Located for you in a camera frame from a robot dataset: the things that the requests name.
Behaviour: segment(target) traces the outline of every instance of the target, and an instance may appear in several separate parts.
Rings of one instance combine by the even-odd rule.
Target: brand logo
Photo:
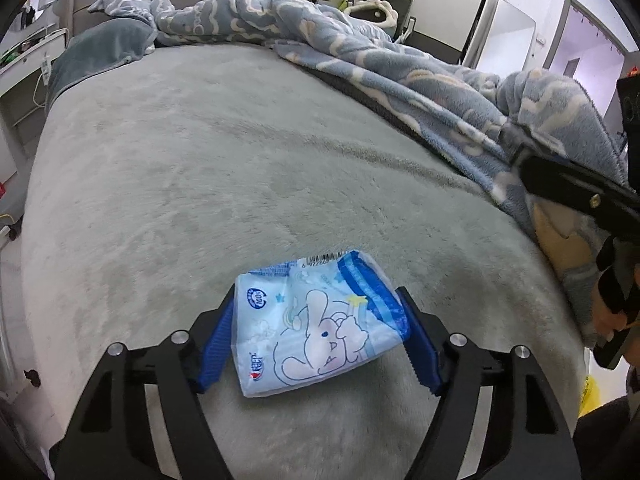
[[[259,288],[250,288],[246,292],[246,300],[253,308],[262,308],[267,304],[267,295]]]
[[[262,377],[262,373],[264,372],[264,362],[257,354],[249,355],[251,356],[251,372],[249,373],[249,377],[251,377],[252,381],[257,381]]]

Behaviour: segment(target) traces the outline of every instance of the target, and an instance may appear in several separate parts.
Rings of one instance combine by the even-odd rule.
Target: blue patterned blanket
[[[606,234],[588,217],[528,196],[497,143],[507,120],[526,124],[559,141],[571,160],[623,183],[619,153],[577,82],[540,69],[500,80],[394,44],[369,23],[303,0],[204,0],[186,9],[175,9],[169,0],[98,0],[89,12],[98,11],[148,23],[163,46],[259,43],[292,63],[347,80],[476,182],[537,240],[564,286],[585,343],[593,344],[590,291]]]

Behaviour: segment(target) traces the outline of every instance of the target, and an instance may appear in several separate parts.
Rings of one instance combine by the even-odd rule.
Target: floor
[[[20,390],[12,407],[15,416],[31,435],[34,444],[49,449],[63,433],[44,391],[35,388],[24,378],[24,370],[38,369],[33,355],[33,343],[27,328],[22,302],[20,272],[21,238],[0,241],[0,322],[4,323],[9,352],[15,366],[12,393]]]

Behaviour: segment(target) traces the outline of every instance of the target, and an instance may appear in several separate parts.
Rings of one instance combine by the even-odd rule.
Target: blue tissue package
[[[317,383],[402,343],[409,323],[368,254],[324,254],[236,279],[231,349],[242,393]]]

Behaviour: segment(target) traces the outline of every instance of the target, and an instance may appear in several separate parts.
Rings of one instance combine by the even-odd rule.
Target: silver bolt
[[[597,193],[589,199],[589,205],[591,206],[591,209],[596,209],[598,206],[600,206],[601,203],[602,199]]]
[[[523,345],[516,346],[515,352],[520,359],[526,359],[531,355],[531,350],[529,350],[526,346],[523,346]]]
[[[449,336],[449,342],[453,346],[463,347],[464,345],[466,345],[467,339],[465,335],[456,333],[456,334],[451,334],[451,336]]]
[[[171,342],[177,345],[186,343],[189,340],[189,332],[186,330],[176,330],[171,334]]]
[[[116,357],[124,352],[124,345],[122,343],[111,343],[107,348],[107,354]]]

